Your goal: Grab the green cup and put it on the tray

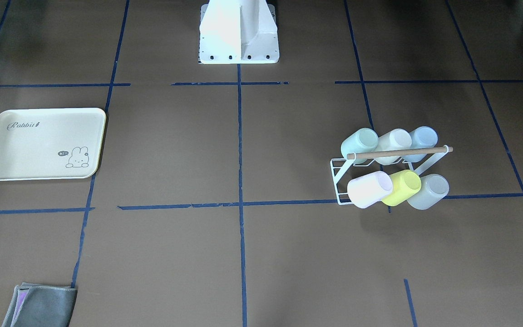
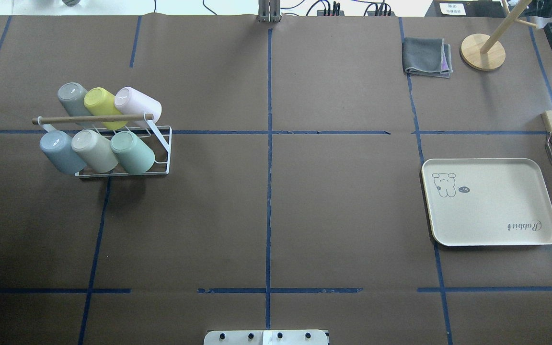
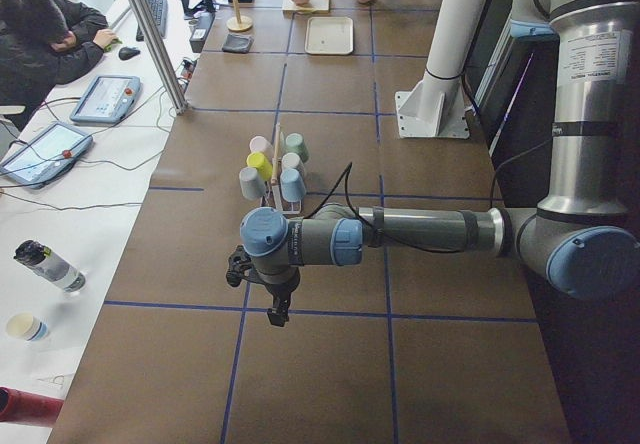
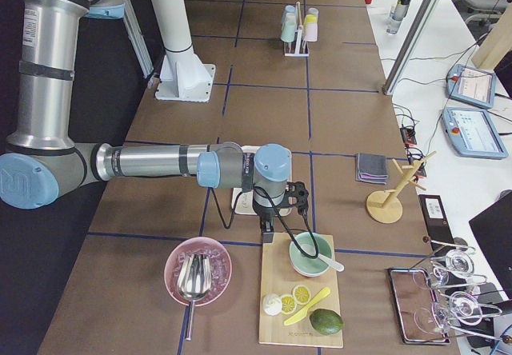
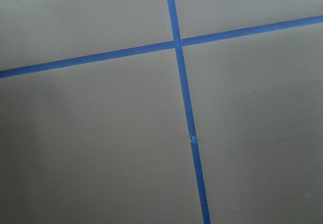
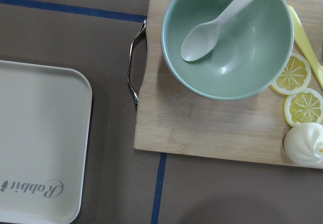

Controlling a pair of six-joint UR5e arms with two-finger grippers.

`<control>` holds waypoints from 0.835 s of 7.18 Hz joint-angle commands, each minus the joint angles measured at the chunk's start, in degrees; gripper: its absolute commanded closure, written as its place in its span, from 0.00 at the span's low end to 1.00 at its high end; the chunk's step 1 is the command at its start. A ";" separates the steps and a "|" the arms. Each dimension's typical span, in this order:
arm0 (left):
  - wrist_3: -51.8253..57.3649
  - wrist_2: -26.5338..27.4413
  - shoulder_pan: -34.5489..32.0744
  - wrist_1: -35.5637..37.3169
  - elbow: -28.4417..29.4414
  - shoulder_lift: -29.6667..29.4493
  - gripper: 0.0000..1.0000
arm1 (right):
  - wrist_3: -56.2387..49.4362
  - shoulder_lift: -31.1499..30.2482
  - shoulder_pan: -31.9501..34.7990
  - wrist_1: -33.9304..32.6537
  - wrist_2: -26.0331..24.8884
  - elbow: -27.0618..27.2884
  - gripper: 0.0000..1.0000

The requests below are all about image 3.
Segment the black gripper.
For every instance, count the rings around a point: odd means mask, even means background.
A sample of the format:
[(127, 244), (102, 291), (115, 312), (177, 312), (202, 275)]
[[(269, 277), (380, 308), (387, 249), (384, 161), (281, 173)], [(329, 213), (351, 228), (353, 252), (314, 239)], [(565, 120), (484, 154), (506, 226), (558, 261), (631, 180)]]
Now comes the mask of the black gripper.
[(289, 321), (288, 311), (292, 293), (300, 283), (300, 272), (294, 269), (290, 277), (277, 284), (265, 284), (265, 288), (272, 296), (272, 305), (267, 310), (267, 317), (271, 325), (284, 327)]

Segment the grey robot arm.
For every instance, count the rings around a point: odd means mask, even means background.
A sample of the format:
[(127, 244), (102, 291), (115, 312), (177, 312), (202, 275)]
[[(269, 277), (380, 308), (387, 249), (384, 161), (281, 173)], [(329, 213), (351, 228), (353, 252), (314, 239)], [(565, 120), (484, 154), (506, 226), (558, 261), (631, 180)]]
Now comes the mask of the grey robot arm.
[(518, 259), (569, 296), (593, 300), (632, 287), (639, 242), (623, 228), (615, 184), (620, 97), (639, 0), (513, 0), (512, 35), (559, 39), (547, 196), (533, 208), (485, 212), (355, 208), (322, 204), (288, 219), (271, 207), (242, 220), (229, 285), (264, 286), (271, 324), (289, 319), (305, 265), (355, 265), (366, 247), (404, 245), (435, 253), (489, 251)]

